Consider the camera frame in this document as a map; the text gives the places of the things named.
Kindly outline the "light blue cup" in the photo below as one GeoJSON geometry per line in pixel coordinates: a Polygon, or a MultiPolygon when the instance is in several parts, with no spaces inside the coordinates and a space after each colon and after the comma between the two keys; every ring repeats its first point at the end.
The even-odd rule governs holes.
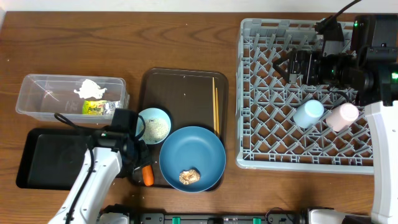
{"type": "Polygon", "coordinates": [[[293,115],[293,120],[300,128],[311,128],[314,126],[324,113],[324,107],[317,100],[308,100],[299,106],[293,115]]]}

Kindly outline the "orange carrot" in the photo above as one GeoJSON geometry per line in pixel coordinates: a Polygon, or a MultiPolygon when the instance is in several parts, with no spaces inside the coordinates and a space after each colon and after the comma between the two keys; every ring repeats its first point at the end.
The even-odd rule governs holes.
{"type": "Polygon", "coordinates": [[[142,178],[145,186],[151,186],[154,184],[154,174],[151,165],[142,168],[142,178]]]}

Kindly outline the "pink cup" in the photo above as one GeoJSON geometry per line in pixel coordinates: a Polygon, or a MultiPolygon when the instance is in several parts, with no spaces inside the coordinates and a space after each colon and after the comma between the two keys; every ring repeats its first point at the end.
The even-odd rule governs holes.
{"type": "Polygon", "coordinates": [[[340,132],[351,126],[357,120],[358,116],[359,109],[355,105],[343,103],[331,111],[331,114],[326,118],[326,124],[334,132],[340,132]]]}

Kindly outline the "white tissue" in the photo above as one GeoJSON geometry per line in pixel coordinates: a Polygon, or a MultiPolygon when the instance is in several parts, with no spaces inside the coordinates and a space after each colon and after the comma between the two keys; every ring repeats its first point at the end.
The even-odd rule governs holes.
{"type": "Polygon", "coordinates": [[[106,90],[107,88],[101,88],[96,82],[85,79],[79,90],[74,90],[73,92],[78,94],[78,96],[83,99],[95,98],[100,100],[102,99],[106,90]]]}

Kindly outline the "white rice pile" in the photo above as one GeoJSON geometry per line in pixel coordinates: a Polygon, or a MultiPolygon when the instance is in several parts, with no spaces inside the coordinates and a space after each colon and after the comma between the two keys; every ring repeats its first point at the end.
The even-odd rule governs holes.
{"type": "Polygon", "coordinates": [[[166,138],[169,133],[169,125],[165,119],[150,118],[145,120],[145,131],[142,139],[146,144],[157,144],[166,138]]]}

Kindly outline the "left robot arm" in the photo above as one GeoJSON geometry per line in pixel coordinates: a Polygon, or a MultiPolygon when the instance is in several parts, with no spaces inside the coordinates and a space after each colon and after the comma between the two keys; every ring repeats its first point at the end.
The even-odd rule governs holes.
{"type": "Polygon", "coordinates": [[[137,223],[131,208],[120,204],[102,209],[117,176],[126,177],[152,163],[142,135],[95,131],[86,139],[81,170],[66,200],[50,223],[137,223]]]}

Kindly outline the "yellow green snack wrapper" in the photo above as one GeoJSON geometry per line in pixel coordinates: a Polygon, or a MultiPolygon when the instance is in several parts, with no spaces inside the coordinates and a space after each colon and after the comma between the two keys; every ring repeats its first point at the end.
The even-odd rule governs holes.
{"type": "Polygon", "coordinates": [[[112,115],[120,105],[120,101],[85,101],[82,107],[82,114],[101,116],[112,115]]]}

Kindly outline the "light blue bowl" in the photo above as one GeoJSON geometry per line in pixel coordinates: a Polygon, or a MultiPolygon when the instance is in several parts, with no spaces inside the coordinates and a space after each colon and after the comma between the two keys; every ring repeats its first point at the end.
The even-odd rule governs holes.
{"type": "Polygon", "coordinates": [[[144,131],[141,140],[146,144],[158,144],[162,142],[170,133],[171,120],[168,114],[158,108],[148,108],[139,113],[136,127],[136,136],[144,131]]]}

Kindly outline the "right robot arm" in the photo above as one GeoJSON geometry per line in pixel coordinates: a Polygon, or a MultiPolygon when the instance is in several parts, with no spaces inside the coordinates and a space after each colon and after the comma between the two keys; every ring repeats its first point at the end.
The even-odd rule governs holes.
{"type": "Polygon", "coordinates": [[[358,92],[373,146],[374,200],[370,218],[357,223],[397,223],[397,15],[363,14],[354,19],[351,47],[343,52],[343,29],[336,16],[315,24],[322,50],[292,50],[273,63],[287,82],[330,85],[358,92]]]}

